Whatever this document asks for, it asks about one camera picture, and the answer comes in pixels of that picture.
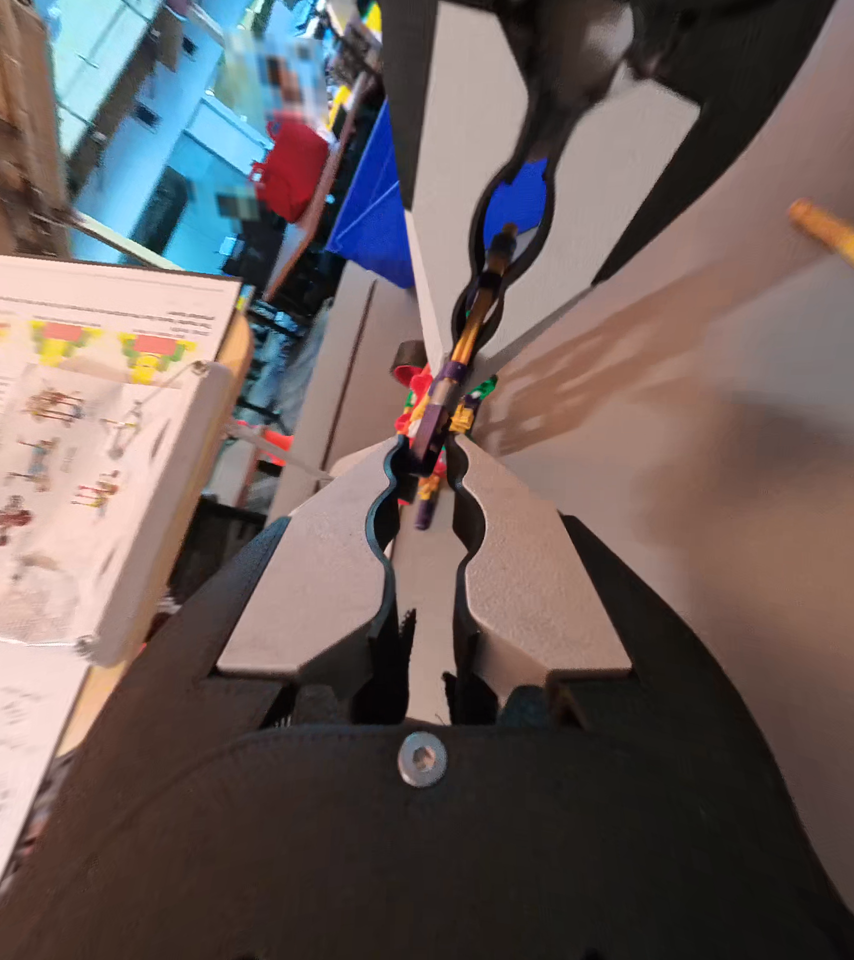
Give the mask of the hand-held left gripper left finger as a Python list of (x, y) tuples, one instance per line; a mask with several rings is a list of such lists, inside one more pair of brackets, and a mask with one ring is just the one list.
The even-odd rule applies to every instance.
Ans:
[(361, 724), (404, 720), (413, 623), (386, 549), (408, 467), (408, 440), (388, 438), (283, 519), (219, 673), (327, 687)]

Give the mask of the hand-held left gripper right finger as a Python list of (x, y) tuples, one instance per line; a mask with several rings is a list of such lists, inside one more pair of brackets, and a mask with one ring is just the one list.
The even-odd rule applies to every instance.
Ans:
[(475, 441), (446, 444), (454, 532), (451, 721), (492, 724), (517, 690), (623, 678), (632, 660), (558, 508)]

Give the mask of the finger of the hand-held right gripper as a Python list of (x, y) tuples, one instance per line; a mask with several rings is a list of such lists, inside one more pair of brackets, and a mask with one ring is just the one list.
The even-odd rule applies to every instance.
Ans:
[(473, 276), (474, 222), (509, 161), (528, 93), (497, 17), (439, 2), (406, 226), (431, 364), (453, 349), (453, 317)]
[(539, 252), (502, 295), (496, 329), (478, 348), (494, 374), (594, 286), (610, 253), (689, 134), (700, 109), (654, 80), (619, 80), (573, 127), (553, 167), (553, 216)]

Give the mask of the blue bin with white tag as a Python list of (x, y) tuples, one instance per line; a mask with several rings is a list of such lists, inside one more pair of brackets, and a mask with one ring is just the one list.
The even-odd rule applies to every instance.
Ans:
[[(525, 234), (541, 223), (546, 166), (545, 159), (527, 162), (512, 181), (498, 184), (484, 215), (485, 245), (505, 224)], [(400, 289), (415, 287), (387, 103), (380, 108), (325, 248)]]

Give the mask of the yellow plastic rod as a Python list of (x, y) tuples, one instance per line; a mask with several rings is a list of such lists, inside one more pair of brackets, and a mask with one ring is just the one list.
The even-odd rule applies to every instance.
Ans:
[(805, 198), (791, 203), (788, 217), (798, 230), (854, 268), (854, 225), (852, 223)]

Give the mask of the colourful toy construction car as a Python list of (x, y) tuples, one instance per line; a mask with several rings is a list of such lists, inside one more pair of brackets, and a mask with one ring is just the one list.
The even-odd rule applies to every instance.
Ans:
[(450, 435), (469, 435), (483, 401), (494, 392), (493, 375), (468, 389), (467, 380), (477, 354), (480, 335), (500, 303), (504, 277), (517, 249), (518, 226), (506, 222), (490, 240), (482, 270), (462, 295), (455, 314), (455, 341), (439, 372), (428, 362), (413, 366), (403, 413), (396, 434), (406, 438), (417, 475), (414, 528), (427, 531), (433, 522), (447, 473), (445, 443)]

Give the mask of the white document stand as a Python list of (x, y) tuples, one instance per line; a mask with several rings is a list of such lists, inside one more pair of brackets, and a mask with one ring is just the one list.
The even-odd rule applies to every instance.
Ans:
[(120, 599), (116, 598), (106, 613), (108, 635), (99, 638), (88, 654), (90, 665), (84, 682), (54, 750), (57, 759), (84, 742), (147, 641), (223, 438), (238, 431), (255, 451), (275, 451), (288, 468), (300, 471), (313, 481), (326, 484), (332, 480), (329, 473), (296, 459), (292, 451), (268, 444), (255, 428), (232, 425), (232, 412), (253, 359), (253, 333), (244, 305), (240, 299), (216, 360), (208, 363), (200, 377), (182, 438), (174, 443), (169, 464), (149, 503), (142, 531), (136, 536), (135, 546), (145, 551), (128, 559), (121, 573), (118, 591), (131, 592), (132, 600), (121, 606)]

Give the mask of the red fabric bag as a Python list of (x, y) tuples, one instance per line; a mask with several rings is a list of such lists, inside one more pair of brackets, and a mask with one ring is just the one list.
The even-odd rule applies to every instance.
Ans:
[(288, 114), (269, 119), (265, 131), (273, 145), (251, 164), (248, 181), (259, 203), (287, 223), (298, 222), (324, 174), (330, 140)]

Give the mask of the toy models picture leaflet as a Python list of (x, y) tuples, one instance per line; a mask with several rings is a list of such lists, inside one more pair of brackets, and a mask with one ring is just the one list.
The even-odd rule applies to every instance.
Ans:
[(28, 366), (0, 414), (0, 886), (206, 368), (138, 386)]

